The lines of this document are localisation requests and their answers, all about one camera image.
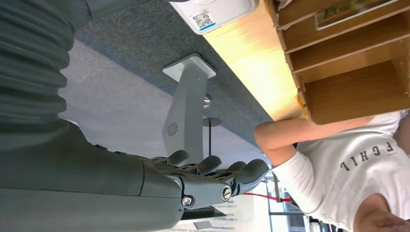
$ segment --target framed picture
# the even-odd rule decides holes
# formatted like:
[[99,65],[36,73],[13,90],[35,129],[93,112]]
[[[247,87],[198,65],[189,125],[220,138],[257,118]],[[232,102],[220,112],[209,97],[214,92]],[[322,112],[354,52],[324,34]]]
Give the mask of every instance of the framed picture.
[[399,0],[344,0],[316,15],[317,30],[321,30]]

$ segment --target wooden shelf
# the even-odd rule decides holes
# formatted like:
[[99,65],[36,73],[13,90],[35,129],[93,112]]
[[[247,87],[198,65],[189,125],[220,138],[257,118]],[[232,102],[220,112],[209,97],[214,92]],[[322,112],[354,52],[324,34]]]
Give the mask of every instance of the wooden shelf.
[[403,15],[342,34],[332,39],[289,54],[293,73],[364,52],[410,36],[410,28]]
[[340,0],[294,0],[278,12],[278,27],[279,29],[288,28],[338,2]]
[[317,66],[294,75],[303,83],[310,83],[391,60],[390,44],[375,47],[342,59]]
[[410,39],[406,38],[389,46],[392,63],[405,94],[410,96]]
[[290,53],[300,50],[408,10],[410,10],[410,1],[399,0],[321,30],[317,30],[315,17],[312,16],[283,31],[283,37],[287,47],[285,52]]
[[410,108],[391,61],[307,83],[306,101],[317,124]]

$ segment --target circular logo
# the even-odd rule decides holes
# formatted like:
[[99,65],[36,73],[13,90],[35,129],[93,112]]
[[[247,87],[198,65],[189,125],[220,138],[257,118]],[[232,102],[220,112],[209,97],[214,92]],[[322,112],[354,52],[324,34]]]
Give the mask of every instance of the circular logo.
[[176,124],[174,122],[169,124],[169,126],[167,128],[167,134],[169,136],[174,136],[174,135],[176,135],[177,132],[178,132],[178,124]]

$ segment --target qr code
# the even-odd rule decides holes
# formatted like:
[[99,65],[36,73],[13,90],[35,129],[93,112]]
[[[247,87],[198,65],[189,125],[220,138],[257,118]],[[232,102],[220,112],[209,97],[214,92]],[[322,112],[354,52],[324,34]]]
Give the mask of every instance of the qr code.
[[199,30],[206,29],[210,26],[215,25],[215,21],[212,18],[211,14],[205,11],[199,12],[196,15],[191,17],[196,25],[199,27]]

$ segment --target red strap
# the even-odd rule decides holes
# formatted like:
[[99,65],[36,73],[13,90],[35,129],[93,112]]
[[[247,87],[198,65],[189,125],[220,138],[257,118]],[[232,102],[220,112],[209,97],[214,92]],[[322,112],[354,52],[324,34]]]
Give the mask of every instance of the red strap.
[[[261,194],[256,194],[256,193],[250,193],[250,192],[245,192],[243,195],[251,195],[251,196],[258,196],[258,197],[265,197],[271,200],[274,200],[276,202],[279,202],[279,198],[277,197],[271,197],[271,196],[266,196],[266,195],[261,195]],[[290,198],[283,198],[281,199],[283,202],[290,202],[291,199]]]

